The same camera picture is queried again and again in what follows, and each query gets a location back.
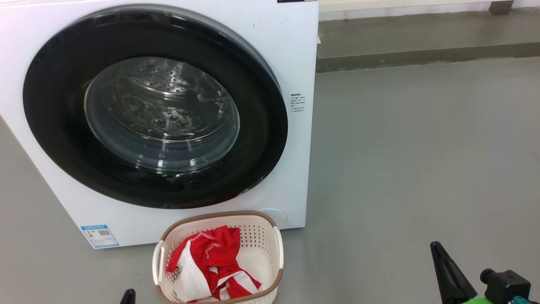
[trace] front-loading washing machine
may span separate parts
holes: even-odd
[[[0,114],[94,248],[305,225],[317,1],[0,0]]]

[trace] door glass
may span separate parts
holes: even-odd
[[[236,105],[221,84],[194,66],[159,57],[106,68],[87,88],[84,107],[104,146],[158,173],[210,166],[240,129]]]

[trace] laundry basket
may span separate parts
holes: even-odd
[[[166,304],[184,303],[176,297],[173,284],[180,270],[165,272],[173,251],[195,233],[227,225],[240,228],[239,266],[261,283],[259,292],[241,298],[213,303],[270,304],[278,292],[283,274],[283,242],[275,222],[260,212],[224,212],[192,217],[167,229],[154,250],[152,274],[156,291]]]

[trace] red and white clothing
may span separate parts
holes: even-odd
[[[222,226],[194,234],[176,248],[167,272],[181,269],[174,291],[184,302],[239,298],[254,294],[261,283],[238,266],[240,229]]]

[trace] blue and white label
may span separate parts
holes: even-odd
[[[94,248],[119,246],[107,225],[82,226],[81,229]]]

